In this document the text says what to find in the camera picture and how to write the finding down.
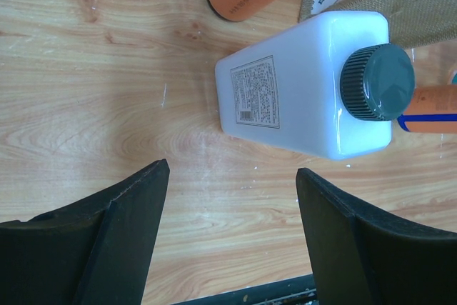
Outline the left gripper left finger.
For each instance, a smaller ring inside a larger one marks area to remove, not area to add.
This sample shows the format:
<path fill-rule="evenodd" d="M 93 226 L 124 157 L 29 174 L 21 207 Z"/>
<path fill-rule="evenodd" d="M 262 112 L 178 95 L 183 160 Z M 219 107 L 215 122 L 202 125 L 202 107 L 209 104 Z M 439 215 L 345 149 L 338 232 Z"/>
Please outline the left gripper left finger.
<path fill-rule="evenodd" d="M 1 224 L 3 304 L 140 304 L 170 169 L 155 161 L 113 186 Z"/>

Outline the white bottle grey cap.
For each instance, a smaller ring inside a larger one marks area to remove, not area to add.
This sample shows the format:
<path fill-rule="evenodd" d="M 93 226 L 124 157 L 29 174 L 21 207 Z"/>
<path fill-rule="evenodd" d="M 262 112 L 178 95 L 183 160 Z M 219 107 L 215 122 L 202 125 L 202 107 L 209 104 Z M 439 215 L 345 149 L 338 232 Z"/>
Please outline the white bottle grey cap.
<path fill-rule="evenodd" d="M 385 149 L 416 88 L 408 54 L 375 11 L 329 11 L 215 66 L 230 136 L 330 160 Z"/>

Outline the orange blue pump bottle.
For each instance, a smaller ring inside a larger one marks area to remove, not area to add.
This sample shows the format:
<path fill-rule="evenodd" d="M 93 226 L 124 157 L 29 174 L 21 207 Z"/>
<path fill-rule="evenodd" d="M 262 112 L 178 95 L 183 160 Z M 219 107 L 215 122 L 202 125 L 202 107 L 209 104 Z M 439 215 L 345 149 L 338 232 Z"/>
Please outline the orange blue pump bottle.
<path fill-rule="evenodd" d="M 411 103 L 397 122 L 407 132 L 455 134 L 456 85 L 416 88 Z"/>

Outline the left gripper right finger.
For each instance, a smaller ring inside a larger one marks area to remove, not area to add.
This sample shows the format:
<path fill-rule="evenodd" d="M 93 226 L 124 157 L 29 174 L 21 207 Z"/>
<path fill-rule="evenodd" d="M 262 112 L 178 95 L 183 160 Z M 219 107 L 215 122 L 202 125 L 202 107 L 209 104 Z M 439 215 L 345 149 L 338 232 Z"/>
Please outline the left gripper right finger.
<path fill-rule="evenodd" d="M 456 303 L 456 233 L 384 211 L 307 168 L 296 188 L 320 304 Z"/>

